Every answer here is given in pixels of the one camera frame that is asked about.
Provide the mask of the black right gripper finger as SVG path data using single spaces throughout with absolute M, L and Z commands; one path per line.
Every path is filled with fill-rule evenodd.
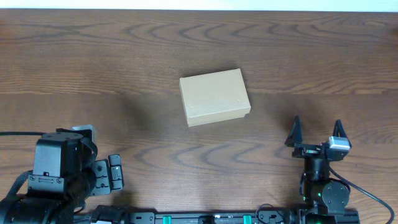
M 345 138 L 349 144 L 350 147 L 352 147 L 352 144 L 350 140 L 348 139 L 348 136 L 344 130 L 343 124 L 340 119 L 337 119 L 333 128 L 333 137 L 339 137 L 339 138 Z
M 294 123 L 292 129 L 285 140 L 285 145 L 287 147 L 295 147 L 296 144 L 301 144 L 303 142 L 302 137 L 302 125 L 300 116 L 296 115 L 294 118 Z

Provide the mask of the cardboard box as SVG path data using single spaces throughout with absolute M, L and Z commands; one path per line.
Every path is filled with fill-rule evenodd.
M 239 68 L 180 79 L 189 127 L 243 118 L 251 110 Z

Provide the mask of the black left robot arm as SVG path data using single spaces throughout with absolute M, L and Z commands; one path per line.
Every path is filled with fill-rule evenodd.
M 89 197 L 124 187 L 121 157 L 98 160 L 92 125 L 37 132 L 34 167 L 1 200 L 1 223 L 129 223 L 123 208 L 99 205 L 83 214 Z

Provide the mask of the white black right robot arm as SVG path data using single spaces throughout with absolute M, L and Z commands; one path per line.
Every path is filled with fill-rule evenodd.
M 345 214 L 351 192 L 348 184 L 330 177 L 330 163 L 343 160 L 352 148 L 341 121 L 336 120 L 326 142 L 305 144 L 297 115 L 285 145 L 294 149 L 292 157 L 304 160 L 299 193 L 305 204 L 297 209 L 296 222 L 336 223 Z

